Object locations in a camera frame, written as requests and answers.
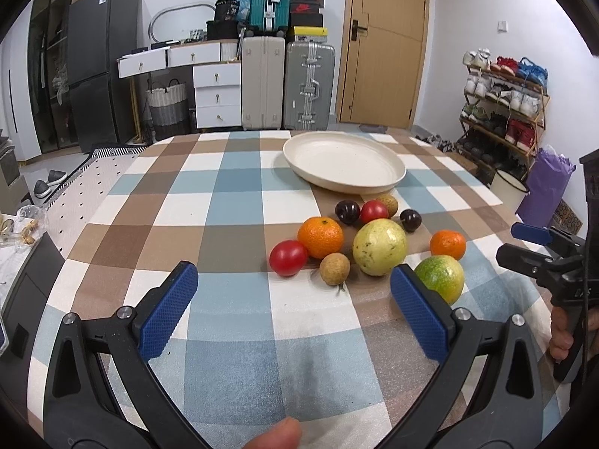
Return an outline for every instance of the screw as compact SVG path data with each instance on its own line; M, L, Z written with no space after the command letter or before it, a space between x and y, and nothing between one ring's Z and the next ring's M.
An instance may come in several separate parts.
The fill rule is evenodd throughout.
M129 317L131 317L132 313L133 313L133 308L126 305L124 307L121 307L118 311L116 311L116 316L119 319L128 319Z
M454 312L455 316L461 321L467 321L468 319L470 319L470 317L472 317L470 311L463 307L457 308Z
M65 314L65 316L62 318L62 323L66 324L68 326L69 324L73 324L73 322L75 322L76 318L77 318L77 314L75 314L73 312L69 312L68 314Z
M514 314L513 316L511 316L511 322L513 322L517 326L523 326L526 323L524 317L520 314Z

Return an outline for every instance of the wooden door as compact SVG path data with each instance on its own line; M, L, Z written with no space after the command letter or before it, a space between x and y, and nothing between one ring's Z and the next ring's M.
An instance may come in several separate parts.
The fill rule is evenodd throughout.
M352 0L341 122L409 126L425 13L426 0Z

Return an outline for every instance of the refrigerator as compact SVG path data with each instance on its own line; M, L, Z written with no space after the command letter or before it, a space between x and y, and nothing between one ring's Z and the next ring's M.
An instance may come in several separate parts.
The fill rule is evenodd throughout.
M130 84L117 59L137 46L139 0L77 0L69 8L67 69L79 145L127 143L135 134Z

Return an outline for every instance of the hand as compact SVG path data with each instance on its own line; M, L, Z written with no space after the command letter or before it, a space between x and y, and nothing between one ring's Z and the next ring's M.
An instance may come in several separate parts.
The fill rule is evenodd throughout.
M574 343L574 338L566 328L568 315L561 307L554 307L551 311L551 341L549 353L556 361L563 361L568 357L568 350ZM599 307L589 310L589 331L599 329Z
M243 449L297 449L300 446L300 438L300 423L287 417L267 433L252 439Z

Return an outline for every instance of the wooden shoe rack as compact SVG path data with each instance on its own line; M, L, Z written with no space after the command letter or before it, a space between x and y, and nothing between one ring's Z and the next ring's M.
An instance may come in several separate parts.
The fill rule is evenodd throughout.
M505 106L502 103L495 102L494 100L492 100L490 98L487 98L487 97L481 98L480 96L477 96L474 94L469 94L468 92L464 92L464 94L463 94L466 99L466 104L478 105L481 101L484 101L486 103L491 103L493 106L487 106L486 107L487 110L494 111L494 112L502 114L502 115L504 115L505 112L508 112L508 118L507 118L508 121L513 118L513 119L517 119L518 121L522 121L526 124L531 125L531 127L534 130L535 139L534 139L532 148L528 152L526 152L526 151L518 148L515 144L512 144L512 143L508 142L507 140L505 140L504 137L500 137L500 136L496 135L492 131L489 131L486 128L484 128L483 126L481 126L469 119L462 118L461 115L459 117L459 122L461 123L462 130L463 130L462 136L465 136L470 128L474 128L474 130L478 130L481 133L484 133L486 136L488 136L492 140L495 140L495 142L501 143L501 145L504 145L511 152L514 152L514 153L520 155L521 157L523 157L525 160L525 164L526 164L526 175L525 175L525 177L526 177L532 167L532 164L534 163L535 157L537 156L539 142L541 141L541 138L543 137L543 133L546 130L546 125L547 125L546 109L547 109L547 105L549 104L549 101L551 100L550 96L547 94L544 94L542 86L540 86L534 82L531 82L529 80L520 79L520 77L509 76L506 74L500 74L500 73L496 73L496 72L489 71L489 70L481 70L481 69L474 68L474 67L472 67L472 68L468 67L468 72L470 74L475 74L475 75L478 74L479 76L482 76L482 77L490 77L493 79L493 81L495 83L504 84L504 85L507 85L510 89L515 89L516 91L525 91L528 94L531 94L531 95L534 95L535 97L540 98L540 107L539 107L540 109L539 109L538 115L535 116L534 118L529 118L528 116L523 115L522 113L511 109L511 107ZM492 166L488 165L485 162L482 162L479 159L476 159L476 157L472 156L472 154L470 154L467 150L463 149L461 146L458 145L457 148L462 155L464 155L468 159L472 160L479 167L482 167L483 169L487 169L489 172L491 172L493 174L495 173L495 169Z

